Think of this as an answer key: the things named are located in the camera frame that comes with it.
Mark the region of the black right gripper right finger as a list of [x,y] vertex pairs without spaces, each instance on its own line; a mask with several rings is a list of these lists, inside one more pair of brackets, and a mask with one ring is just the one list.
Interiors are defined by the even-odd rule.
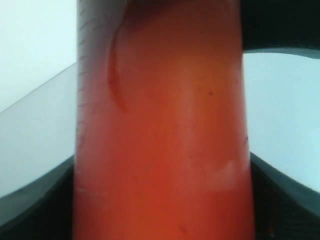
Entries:
[[320,237],[320,3],[240,5],[256,237]]

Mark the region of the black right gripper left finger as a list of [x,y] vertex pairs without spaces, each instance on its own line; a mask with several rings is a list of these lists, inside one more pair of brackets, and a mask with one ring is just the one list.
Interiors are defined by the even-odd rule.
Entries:
[[0,199],[2,240],[72,239],[74,157]]

